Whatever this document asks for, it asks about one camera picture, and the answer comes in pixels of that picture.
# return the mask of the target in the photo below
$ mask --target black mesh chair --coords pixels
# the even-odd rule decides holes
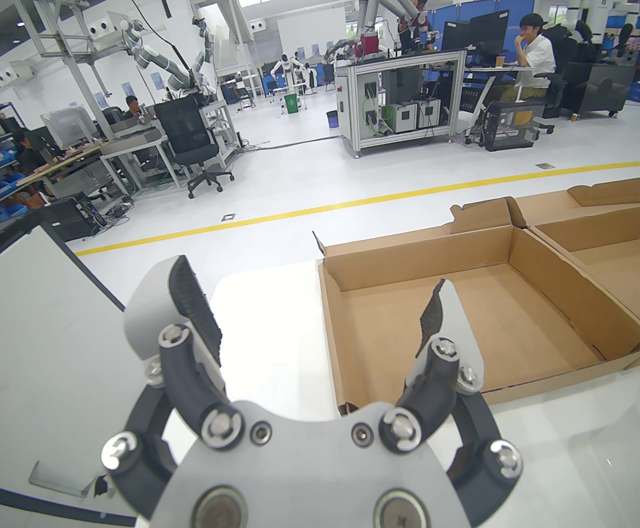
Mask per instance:
[[[322,70],[324,73],[324,90],[327,91],[331,83],[333,83],[333,89],[335,90],[335,70],[333,69],[333,64],[323,64]]]
[[[562,94],[564,87],[566,86],[566,82],[563,81],[562,75],[559,74],[537,74],[534,77],[541,77],[543,79],[549,80],[549,86],[547,88],[547,93],[544,97],[535,98],[540,102],[545,104],[545,109],[542,112],[542,119],[551,119],[554,117],[558,117],[560,115],[560,103],[562,101]],[[555,125],[547,125],[540,123],[538,125],[539,129],[546,130],[547,134],[553,134]]]
[[[220,148],[212,128],[207,128],[200,116],[198,104],[193,97],[182,97],[173,101],[156,104],[156,115],[164,129],[169,144],[173,151],[175,162],[179,165],[198,165],[202,174],[187,181],[189,197],[193,198],[193,190],[202,182],[215,182],[218,192],[222,192],[222,186],[217,176],[229,175],[231,181],[235,180],[230,172],[210,172],[204,170],[204,162],[216,157]]]

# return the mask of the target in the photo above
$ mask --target blue storage bin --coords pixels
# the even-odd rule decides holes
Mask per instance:
[[[29,207],[26,205],[7,205],[6,207],[0,207],[0,221],[16,218],[28,210]]]

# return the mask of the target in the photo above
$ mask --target humanoid robot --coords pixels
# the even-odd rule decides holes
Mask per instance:
[[[287,86],[293,86],[295,84],[293,79],[293,72],[291,71],[294,67],[301,68],[302,62],[292,58],[288,58],[286,53],[282,54],[281,60],[276,62],[275,66],[271,69],[271,77],[276,78],[276,71],[278,68],[282,66],[282,71],[284,72],[284,80]]]

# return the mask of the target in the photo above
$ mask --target cardboard box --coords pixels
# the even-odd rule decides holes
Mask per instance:
[[[640,321],[640,206],[530,229],[594,278]]]
[[[528,227],[540,223],[565,220],[585,214],[617,211],[640,204],[640,178],[606,182],[594,186],[578,185],[566,191],[542,193],[521,198],[498,198],[505,200],[509,208],[511,223],[517,227]],[[476,202],[452,209],[473,209],[487,202]]]
[[[640,323],[570,259],[511,225],[507,200],[441,227],[324,247],[324,322],[341,412],[395,402],[433,288],[451,280],[483,354],[489,403],[622,370]]]

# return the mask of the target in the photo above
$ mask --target person sitting at desk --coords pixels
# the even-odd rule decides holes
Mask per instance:
[[[22,165],[22,172],[27,176],[31,173],[41,172],[49,168],[49,164],[41,153],[31,148],[31,142],[29,141],[29,138],[26,137],[25,132],[29,132],[29,130],[16,130],[12,135],[15,149],[17,150],[15,159],[20,163],[20,165]]]
[[[135,95],[128,95],[125,99],[129,111],[125,112],[122,116],[123,119],[130,119],[140,113],[140,106],[138,105],[138,98]]]
[[[533,71],[519,72],[515,84],[502,84],[492,86],[487,94],[484,104],[491,101],[515,101],[518,98],[518,90],[521,99],[542,98],[547,93],[548,79],[536,79],[537,74],[550,74],[556,71],[556,59],[551,41],[540,34],[544,20],[537,13],[524,15],[520,21],[520,34],[515,38],[516,58],[513,64],[523,68],[533,68]]]

